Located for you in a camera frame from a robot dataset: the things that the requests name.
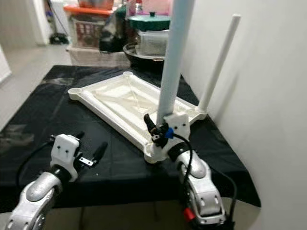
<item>black cable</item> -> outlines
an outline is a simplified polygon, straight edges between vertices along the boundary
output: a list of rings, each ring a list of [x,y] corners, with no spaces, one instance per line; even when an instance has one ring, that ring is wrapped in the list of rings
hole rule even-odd
[[[188,166],[187,166],[186,174],[184,175],[184,179],[183,179],[183,185],[186,185],[187,181],[188,181],[189,174],[191,172],[191,167],[192,167],[193,148],[191,146],[191,143],[187,139],[185,139],[184,137],[182,137],[182,136],[180,136],[176,133],[174,133],[173,136],[183,140],[187,144],[187,146],[189,147],[189,150],[190,150],[190,160],[189,160],[189,163],[188,163]]]
[[[225,173],[219,171],[218,169],[212,167],[211,165],[209,165],[209,167],[211,169],[213,169],[214,171],[216,171],[217,173],[219,173],[220,175],[222,175],[225,178],[227,178],[231,182],[231,184],[232,184],[232,186],[234,188],[234,194],[233,194],[231,205],[230,205],[230,209],[229,209],[229,220],[232,221],[233,220],[233,216],[234,216],[235,206],[236,206],[236,197],[237,197],[237,186],[236,186],[236,183],[235,183],[235,181],[231,177],[227,176]]]
[[[15,182],[16,182],[16,186],[18,189],[21,190],[20,187],[20,174],[23,171],[23,168],[25,166],[25,164],[27,164],[27,162],[35,155],[37,154],[40,150],[42,150],[44,147],[46,147],[48,144],[52,143],[53,141],[47,141],[44,144],[42,144],[40,147],[38,147],[37,149],[35,149],[34,151],[32,151],[29,156],[22,162],[22,164],[19,166],[17,173],[16,173],[16,177],[15,177]]]
[[[80,217],[79,217],[79,230],[84,230],[84,212],[85,207],[81,207]]]
[[[62,29],[63,29],[64,32],[65,32],[65,35],[68,36],[68,33],[67,33],[67,31],[65,30],[65,28],[64,28],[64,26],[63,26],[61,20],[59,19],[59,17],[58,17],[58,15],[57,15],[56,11],[54,10],[54,8],[53,8],[52,3],[50,2],[50,0],[47,0],[47,4],[48,4],[49,8],[52,10],[52,12],[55,14],[55,16],[57,17],[57,19],[58,19],[58,21],[59,21],[59,23],[60,23]],[[55,25],[56,33],[58,33],[57,26],[56,26],[56,21],[54,21],[54,25]]]

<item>cloth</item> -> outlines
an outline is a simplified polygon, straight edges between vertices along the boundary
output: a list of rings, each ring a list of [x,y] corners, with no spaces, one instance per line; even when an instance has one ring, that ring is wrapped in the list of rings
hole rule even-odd
[[[51,134],[74,135],[80,131],[85,132],[80,150],[86,158],[90,158],[103,141],[108,142],[108,148],[95,168],[84,171],[76,182],[64,188],[56,207],[178,198],[180,183],[173,162],[147,164],[138,148],[80,102],[69,99],[68,89],[112,78],[123,71],[132,71],[143,80],[160,86],[161,73],[139,69],[54,66],[50,70],[0,133],[0,212],[11,211],[18,202],[15,175],[29,153]],[[183,78],[177,95],[192,104],[198,103]],[[234,179],[238,199],[260,207],[248,171],[209,117],[191,126],[190,141],[202,159]],[[48,169],[50,151],[51,147],[46,147],[26,164],[21,185],[28,184]],[[232,196],[233,188],[227,179],[214,171],[212,178],[221,196]]]

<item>orange lid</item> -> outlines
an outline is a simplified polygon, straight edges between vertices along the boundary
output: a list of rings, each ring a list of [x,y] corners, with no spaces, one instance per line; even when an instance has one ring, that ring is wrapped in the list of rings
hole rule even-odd
[[[102,10],[98,8],[85,8],[85,7],[78,7],[76,5],[66,5],[64,6],[65,11],[69,11],[72,13],[93,13],[93,14],[101,14],[101,15],[111,15],[113,11],[109,10]]]

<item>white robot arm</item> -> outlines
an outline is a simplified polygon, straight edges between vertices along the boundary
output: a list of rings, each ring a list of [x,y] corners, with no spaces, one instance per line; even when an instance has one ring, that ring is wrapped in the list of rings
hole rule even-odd
[[[164,120],[161,126],[156,126],[148,114],[144,116],[154,148],[161,148],[179,170],[187,221],[195,229],[233,229],[232,215],[225,212],[220,193],[211,180],[209,165],[198,157],[188,141],[188,115],[173,113]]]
[[[82,157],[79,146],[80,140],[72,135],[61,134],[55,137],[50,169],[22,190],[19,203],[5,230],[41,230],[46,214],[53,207],[63,186],[75,181],[84,166],[95,167],[103,157],[107,143],[101,145],[91,160]]]

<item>tiled floor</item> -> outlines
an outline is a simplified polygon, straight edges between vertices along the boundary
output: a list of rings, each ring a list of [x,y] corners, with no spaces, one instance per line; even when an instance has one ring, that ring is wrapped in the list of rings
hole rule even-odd
[[[0,130],[23,104],[53,65],[71,65],[65,46],[47,46],[5,52],[13,74],[0,84]],[[224,199],[229,208],[229,199]],[[45,230],[184,230],[177,201],[159,201],[116,206],[54,209],[47,216]],[[246,230],[259,215],[259,209],[238,202],[236,230]],[[9,213],[0,214],[0,230]]]

